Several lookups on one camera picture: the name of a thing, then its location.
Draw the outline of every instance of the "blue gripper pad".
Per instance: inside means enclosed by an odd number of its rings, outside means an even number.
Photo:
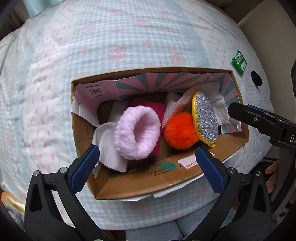
[[[264,109],[261,109],[261,108],[259,108],[259,107],[256,107],[256,106],[253,106],[253,105],[250,105],[250,104],[248,104],[247,106],[248,106],[248,107],[251,107],[251,108],[253,108],[253,109],[256,109],[256,110],[259,110],[259,111],[262,111],[262,112],[265,112],[265,113],[269,114],[269,111],[264,110]]]
[[[215,193],[222,194],[228,182],[226,167],[205,146],[198,147],[195,159]]]
[[[68,183],[73,194],[81,192],[92,170],[100,159],[100,150],[96,145],[90,147],[69,167]]]

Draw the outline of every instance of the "orange pom-pom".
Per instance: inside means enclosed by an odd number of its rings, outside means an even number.
[[[164,137],[167,143],[178,150],[185,150],[199,141],[194,131],[192,115],[187,112],[175,114],[166,124]]]

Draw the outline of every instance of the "printed logo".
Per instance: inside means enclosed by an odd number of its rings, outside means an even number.
[[[85,88],[89,97],[95,98],[105,94],[104,88],[100,85],[89,86]]]

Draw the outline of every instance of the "black knob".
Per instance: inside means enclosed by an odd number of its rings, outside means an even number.
[[[261,86],[263,84],[260,75],[258,75],[255,71],[251,72],[251,77],[256,86]]]

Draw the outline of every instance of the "magenta cloth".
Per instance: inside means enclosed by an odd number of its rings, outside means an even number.
[[[165,104],[163,103],[156,103],[156,102],[151,102],[148,100],[144,100],[144,99],[139,99],[136,98],[133,100],[133,102],[131,102],[130,107],[135,107],[135,106],[139,106],[139,105],[143,105],[146,107],[151,107],[156,114],[158,115],[158,118],[160,120],[160,131],[161,131],[161,125],[163,122],[163,114],[165,112]],[[152,155],[157,156],[159,154],[159,148],[160,148],[160,137],[156,143],[155,148],[153,149],[153,151],[151,152]]]

